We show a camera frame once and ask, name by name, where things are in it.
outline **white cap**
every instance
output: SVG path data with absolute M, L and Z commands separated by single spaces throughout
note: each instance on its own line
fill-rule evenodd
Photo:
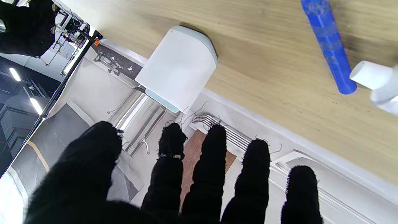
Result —
M 371 89 L 384 86 L 391 78 L 393 69 L 369 61 L 361 61 L 350 74 L 350 79 Z

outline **blue tube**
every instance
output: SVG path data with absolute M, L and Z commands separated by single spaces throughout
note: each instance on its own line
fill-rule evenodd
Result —
M 319 46 L 328 62 L 337 87 L 342 94 L 351 94 L 357 84 L 349 79 L 351 68 L 341 43 L 340 33 L 328 0 L 301 0 Z

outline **white bottle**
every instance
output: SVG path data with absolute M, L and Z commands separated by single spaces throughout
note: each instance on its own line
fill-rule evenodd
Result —
M 394 68 L 361 61 L 350 79 L 371 89 L 371 102 L 378 108 L 398 116 L 398 65 Z

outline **ceiling light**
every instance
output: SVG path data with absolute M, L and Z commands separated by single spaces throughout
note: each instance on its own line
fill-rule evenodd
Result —
M 10 72 L 15 80 L 17 80 L 18 82 L 21 81 L 21 77 L 18 75 L 17 71 L 14 68 L 10 68 Z
M 33 107 L 35 108 L 36 112 L 41 115 L 43 113 L 43 109 L 40 107 L 37 100 L 30 98 L 30 102 L 32 103 Z

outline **wooden tabletop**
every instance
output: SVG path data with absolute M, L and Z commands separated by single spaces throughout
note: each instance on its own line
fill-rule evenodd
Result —
M 370 91 L 338 92 L 300 0 L 63 0 L 104 37 L 150 57 L 188 23 L 213 41 L 220 65 L 206 87 L 398 184 L 398 118 Z M 350 64 L 393 66 L 398 2 L 331 0 Z

